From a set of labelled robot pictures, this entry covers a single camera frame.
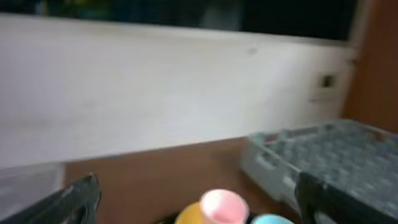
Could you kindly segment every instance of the small hole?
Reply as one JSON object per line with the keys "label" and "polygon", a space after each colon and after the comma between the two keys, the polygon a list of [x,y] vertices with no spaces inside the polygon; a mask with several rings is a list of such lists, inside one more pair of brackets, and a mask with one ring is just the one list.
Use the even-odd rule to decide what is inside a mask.
{"label": "small hole", "polygon": [[335,84],[335,77],[333,75],[325,75],[322,80],[322,87],[323,88],[330,88],[333,87]]}

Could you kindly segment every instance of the wooden table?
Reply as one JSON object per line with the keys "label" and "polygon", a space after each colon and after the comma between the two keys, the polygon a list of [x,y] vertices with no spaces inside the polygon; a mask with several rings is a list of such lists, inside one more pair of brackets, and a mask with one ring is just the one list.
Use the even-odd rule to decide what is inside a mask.
{"label": "wooden table", "polygon": [[103,191],[98,223],[153,223],[199,200],[208,189],[239,193],[256,213],[298,215],[273,201],[239,170],[244,139],[67,164],[67,183],[94,172]]}

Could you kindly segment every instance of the blue cup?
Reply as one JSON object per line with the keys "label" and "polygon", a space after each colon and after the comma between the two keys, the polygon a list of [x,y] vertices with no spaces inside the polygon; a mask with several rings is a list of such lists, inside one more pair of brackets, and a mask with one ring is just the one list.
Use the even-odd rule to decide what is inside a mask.
{"label": "blue cup", "polygon": [[278,215],[259,215],[251,224],[294,224],[290,220]]}

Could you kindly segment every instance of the brown wooden surface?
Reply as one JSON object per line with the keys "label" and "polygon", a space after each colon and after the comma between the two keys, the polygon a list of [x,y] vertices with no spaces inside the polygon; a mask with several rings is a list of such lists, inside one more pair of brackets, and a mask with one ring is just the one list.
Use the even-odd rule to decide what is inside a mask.
{"label": "brown wooden surface", "polygon": [[343,117],[398,132],[398,1],[374,0]]}
{"label": "brown wooden surface", "polygon": [[243,145],[242,139],[231,139],[73,162],[67,165],[67,183],[89,172],[98,175],[103,191],[99,224],[152,223],[215,188],[239,193],[254,212],[278,213],[298,223],[296,213],[274,202],[239,170]]}

